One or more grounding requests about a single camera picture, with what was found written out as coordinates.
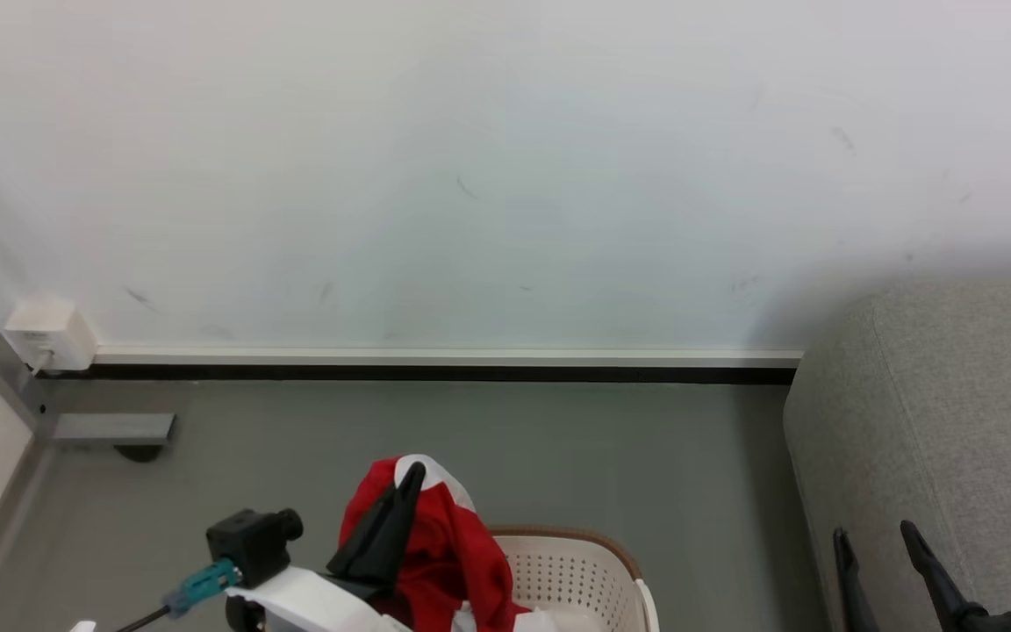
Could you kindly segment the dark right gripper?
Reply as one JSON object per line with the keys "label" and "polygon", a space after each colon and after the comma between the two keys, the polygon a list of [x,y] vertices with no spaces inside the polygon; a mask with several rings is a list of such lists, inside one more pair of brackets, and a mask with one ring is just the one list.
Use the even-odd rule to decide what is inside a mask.
{"label": "dark right gripper", "polygon": [[[991,614],[980,604],[967,604],[964,595],[913,521],[903,520],[900,531],[912,567],[927,588],[943,631],[1011,632],[1011,611]],[[832,548],[845,631],[879,631],[874,609],[860,584],[860,565],[846,529],[838,527],[832,532]]]}

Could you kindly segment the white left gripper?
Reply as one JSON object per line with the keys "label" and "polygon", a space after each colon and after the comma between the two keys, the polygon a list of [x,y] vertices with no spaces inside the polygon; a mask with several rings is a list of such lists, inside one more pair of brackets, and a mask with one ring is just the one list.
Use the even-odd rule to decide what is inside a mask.
{"label": "white left gripper", "polygon": [[427,468],[412,463],[392,478],[326,564],[326,579],[293,567],[254,589],[225,590],[237,631],[409,631],[340,585],[396,585]]}

